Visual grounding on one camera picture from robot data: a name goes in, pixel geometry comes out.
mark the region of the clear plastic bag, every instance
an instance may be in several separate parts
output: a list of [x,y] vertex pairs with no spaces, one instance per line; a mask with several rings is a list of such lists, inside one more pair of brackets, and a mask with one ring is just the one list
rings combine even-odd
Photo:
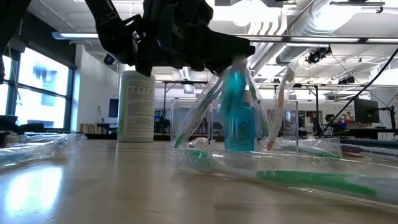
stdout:
[[298,68],[298,63],[292,63],[282,77],[280,84],[275,93],[276,109],[273,116],[270,117],[269,123],[271,124],[268,138],[262,142],[266,150],[271,150],[274,147],[275,141],[278,137],[280,127],[282,126],[282,120],[284,118],[284,108],[286,101],[289,99],[290,90],[294,86],[295,71]]
[[[230,78],[234,73],[237,72],[241,75],[241,78],[237,85],[240,85],[239,82],[243,82],[240,88],[244,90],[246,84],[249,88],[251,93],[251,102],[252,107],[255,108],[257,112],[259,112],[259,119],[261,119],[261,137],[267,136],[268,131],[268,114],[267,111],[264,110],[258,102],[261,100],[261,94],[257,89],[257,86],[253,80],[253,77],[250,74],[250,71],[246,68],[246,61],[245,60],[237,60],[235,63],[226,69],[220,78],[213,76],[211,80],[208,82],[206,87],[203,89],[202,93],[194,102],[193,106],[190,108],[188,113],[185,115],[183,121],[178,124],[178,129],[176,130],[175,134],[172,136],[172,149],[178,148],[187,148],[188,147],[188,140],[189,137],[194,133],[194,131],[199,127],[202,119],[206,116],[208,112],[209,106],[212,104],[212,100],[219,99],[222,93],[225,93],[227,90],[227,85],[224,85],[224,81]],[[239,91],[232,91],[231,94],[239,94]],[[229,102],[225,102],[226,98],[223,99],[222,110],[224,111],[233,111],[233,107],[235,106],[235,102],[239,101],[234,96],[229,96]]]
[[398,205],[398,167],[368,161],[272,152],[187,149],[173,152],[177,167],[204,174],[304,190],[325,196]]
[[0,169],[23,162],[60,156],[81,148],[86,140],[84,134],[76,133],[32,137],[9,136],[9,138],[15,143],[6,143],[5,148],[0,148]]
[[296,141],[278,138],[275,142],[277,150],[297,152],[309,156],[341,159],[341,144],[338,138],[328,139],[301,139]]
[[345,154],[398,162],[398,151],[396,149],[384,149],[379,147],[365,147],[342,144],[341,150]]
[[[360,201],[370,200],[398,205],[398,167],[394,163],[367,158],[358,158],[355,161],[342,159],[338,139],[299,141],[298,132],[293,140],[277,138],[290,89],[294,85],[296,64],[292,64],[287,70],[271,107],[262,105],[261,95],[252,76],[247,70],[242,72],[241,65],[233,65],[218,80],[212,79],[182,122],[173,125],[177,129],[175,134],[174,130],[172,131],[172,161],[176,167],[189,167],[226,180],[252,180],[315,194],[333,197],[339,195]],[[208,139],[199,138],[189,142],[189,137],[199,126],[202,118],[207,114],[213,116],[213,101],[219,99],[225,91],[223,84],[226,77],[237,70],[241,72],[237,74],[237,80],[242,80],[239,76],[244,73],[244,80],[251,92],[251,106],[256,110],[256,114],[260,114],[256,117],[256,123],[261,123],[261,133],[257,133],[256,130],[256,137],[260,139],[257,142],[259,147],[255,152],[227,151],[223,143],[212,141],[212,133],[208,135]],[[239,96],[242,86],[238,84],[235,86],[239,91],[234,92],[231,88],[227,90],[232,90],[233,95],[228,97],[237,102],[226,102],[227,105],[230,104],[222,110],[234,108],[234,103],[240,103],[242,100]]]

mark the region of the computer monitor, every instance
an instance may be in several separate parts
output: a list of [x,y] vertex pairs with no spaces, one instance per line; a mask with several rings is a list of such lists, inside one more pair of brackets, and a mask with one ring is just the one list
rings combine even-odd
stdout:
[[119,99],[110,99],[109,101],[109,117],[117,118],[119,112]]
[[354,100],[355,121],[360,123],[380,123],[379,103],[373,100]]

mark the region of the blue plastic bottle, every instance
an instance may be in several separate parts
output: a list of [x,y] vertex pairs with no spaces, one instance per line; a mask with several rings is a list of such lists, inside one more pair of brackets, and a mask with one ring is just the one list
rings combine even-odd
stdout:
[[243,104],[224,120],[224,146],[229,151],[254,151],[255,110],[250,91],[244,91]]

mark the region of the toothbrush handle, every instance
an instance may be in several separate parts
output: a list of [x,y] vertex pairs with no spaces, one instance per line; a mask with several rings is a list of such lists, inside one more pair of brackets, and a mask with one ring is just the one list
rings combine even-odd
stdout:
[[370,186],[357,184],[357,178],[367,178],[371,182],[372,177],[326,174],[316,172],[304,172],[295,170],[265,170],[257,173],[257,178],[286,187],[313,187],[316,189],[338,190],[365,196],[376,197],[376,189]]

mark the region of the wooden table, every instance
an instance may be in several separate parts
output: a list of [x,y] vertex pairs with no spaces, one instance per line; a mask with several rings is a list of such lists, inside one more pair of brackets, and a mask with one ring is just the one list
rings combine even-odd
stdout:
[[391,208],[174,169],[168,142],[89,140],[0,184],[0,223],[398,223]]

